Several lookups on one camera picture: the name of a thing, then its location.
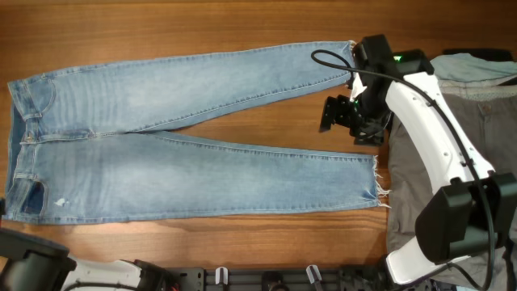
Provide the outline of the light blue denim jeans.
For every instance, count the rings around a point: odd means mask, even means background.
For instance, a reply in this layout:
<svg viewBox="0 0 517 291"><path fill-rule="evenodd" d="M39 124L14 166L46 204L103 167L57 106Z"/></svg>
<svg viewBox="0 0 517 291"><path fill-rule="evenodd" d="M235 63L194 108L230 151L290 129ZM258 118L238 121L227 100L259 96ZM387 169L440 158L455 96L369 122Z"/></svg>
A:
<svg viewBox="0 0 517 291"><path fill-rule="evenodd" d="M76 225L376 207L376 158L180 129L339 86L348 41L69 67L12 81L6 218Z"/></svg>

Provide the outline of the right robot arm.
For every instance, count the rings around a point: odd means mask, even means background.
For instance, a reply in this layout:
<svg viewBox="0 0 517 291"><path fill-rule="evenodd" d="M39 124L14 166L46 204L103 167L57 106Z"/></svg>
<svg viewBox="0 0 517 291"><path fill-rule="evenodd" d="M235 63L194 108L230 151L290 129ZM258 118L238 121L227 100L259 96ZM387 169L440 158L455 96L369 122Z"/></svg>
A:
<svg viewBox="0 0 517 291"><path fill-rule="evenodd" d="M373 290L405 290L486 253L481 289L488 289L496 250L511 249L515 176L497 173L475 149L423 51L395 53L385 36L367 36L353 48L350 61L336 57L332 67L351 73L351 93L326 100L321 131L338 124L349 129L357 144L378 146L397 117L425 165L432 193L409 242L377 266L344 268L343 279Z"/></svg>

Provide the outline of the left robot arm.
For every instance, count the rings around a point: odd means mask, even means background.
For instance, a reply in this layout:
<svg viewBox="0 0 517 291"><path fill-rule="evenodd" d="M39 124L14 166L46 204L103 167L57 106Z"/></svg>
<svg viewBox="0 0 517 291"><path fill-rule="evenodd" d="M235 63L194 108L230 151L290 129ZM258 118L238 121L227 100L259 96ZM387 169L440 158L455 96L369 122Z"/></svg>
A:
<svg viewBox="0 0 517 291"><path fill-rule="evenodd" d="M43 238L1 228L1 289L59 290L178 290L166 269L140 260L108 263L74 258L69 249Z"/></svg>

